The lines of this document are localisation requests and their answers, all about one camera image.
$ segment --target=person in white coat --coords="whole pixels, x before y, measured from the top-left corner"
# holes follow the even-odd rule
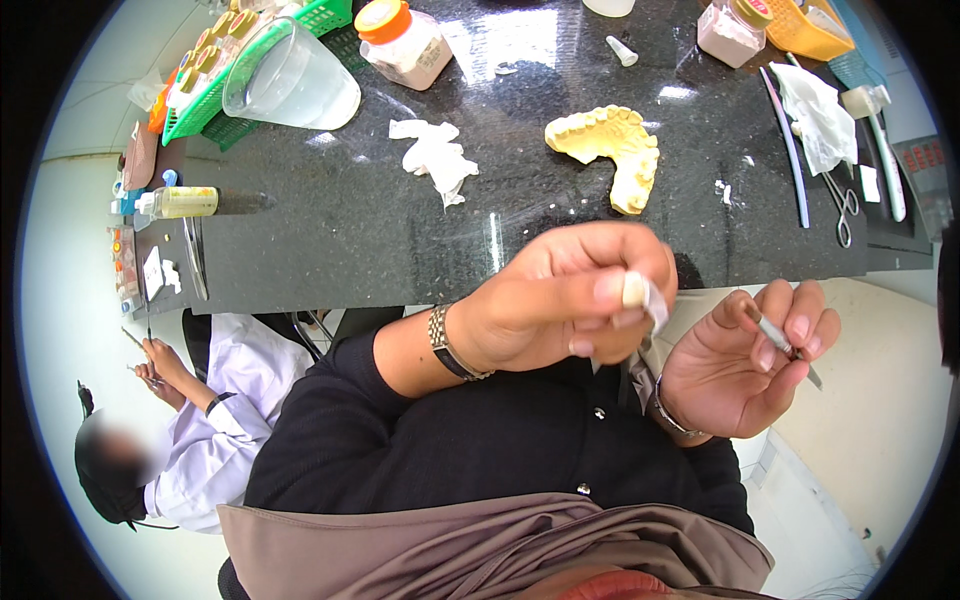
[[[191,335],[197,321],[200,340]],[[77,471],[94,508],[111,522],[132,527],[146,516],[163,516],[184,529],[220,534],[216,506],[242,505],[253,459],[273,432],[283,399],[314,360],[293,337],[250,315],[184,315],[184,333],[200,377],[156,338],[143,340],[150,363],[136,368],[177,411],[160,456],[130,434],[86,419],[77,436]],[[208,352],[195,352],[198,345]],[[206,364],[198,364],[204,358]],[[92,410],[91,396],[87,413]]]

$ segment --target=black cardigan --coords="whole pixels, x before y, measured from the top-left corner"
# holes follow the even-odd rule
[[[753,534],[730,441],[678,448],[617,406],[618,369],[569,358],[411,403],[377,371],[373,335],[335,345],[294,385],[247,506],[385,513],[579,487],[603,508],[672,504]]]

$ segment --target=black hijab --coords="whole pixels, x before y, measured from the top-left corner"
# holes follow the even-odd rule
[[[79,380],[77,394],[84,408],[84,423],[77,432],[74,447],[74,461],[80,485],[100,516],[111,523],[127,523],[136,531],[133,524],[147,516],[143,503],[144,486],[137,485],[142,468],[139,465],[118,465],[105,455],[100,440],[102,424],[98,416],[93,414],[93,394]],[[139,522],[137,524],[159,529],[176,529]]]

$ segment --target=black granite countertop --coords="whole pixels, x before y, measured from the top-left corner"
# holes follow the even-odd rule
[[[577,0],[424,0],[413,8],[437,18],[454,51],[428,90],[393,84],[360,63],[353,76],[363,100],[340,130],[264,123],[206,158],[191,158],[206,155],[202,140],[189,140],[186,184],[263,191],[277,205],[204,218],[209,301],[181,295],[158,309],[256,313],[456,300],[537,234],[597,219],[651,227],[676,253],[684,288],[865,272],[864,215],[848,217],[853,244],[841,248],[822,178],[805,177],[811,228],[799,226],[783,137],[756,72],[777,53],[765,50],[737,70],[703,54],[695,0],[638,0],[620,19]],[[347,30],[334,35],[343,39]],[[607,35],[639,61],[620,66]],[[517,72],[495,75],[502,61]],[[553,119],[609,104],[637,110],[660,141],[656,183],[639,217],[610,207],[611,160],[583,165],[543,141]],[[391,119],[412,118],[455,125],[455,141],[479,164],[480,175],[461,191],[467,201],[445,213],[430,178],[400,166],[414,140],[387,137]],[[841,180],[845,171],[834,175]],[[731,187],[729,205],[718,181]]]

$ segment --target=plastic cup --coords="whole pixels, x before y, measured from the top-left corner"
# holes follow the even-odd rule
[[[584,0],[584,6],[604,16],[626,16],[634,9],[635,0]]]
[[[360,86],[313,34],[284,16],[244,45],[227,74],[223,103],[231,117],[335,130],[360,105]]]

